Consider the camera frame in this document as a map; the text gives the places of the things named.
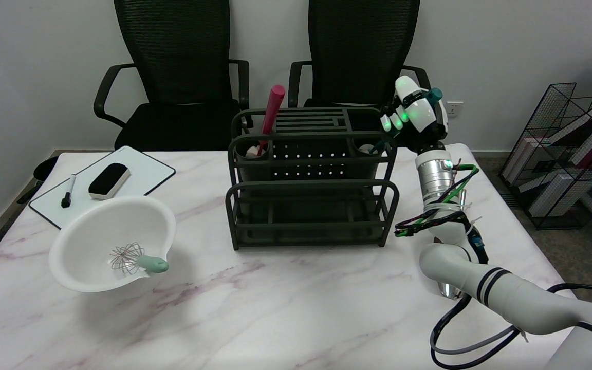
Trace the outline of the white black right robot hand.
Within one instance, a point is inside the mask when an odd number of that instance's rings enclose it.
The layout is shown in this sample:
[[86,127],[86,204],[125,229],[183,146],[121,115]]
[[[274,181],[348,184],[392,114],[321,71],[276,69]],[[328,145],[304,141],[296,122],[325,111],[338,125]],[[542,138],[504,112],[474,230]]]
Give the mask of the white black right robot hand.
[[413,153],[441,150],[448,134],[441,99],[437,87],[421,88],[410,77],[398,77],[392,100],[381,108],[381,129]]

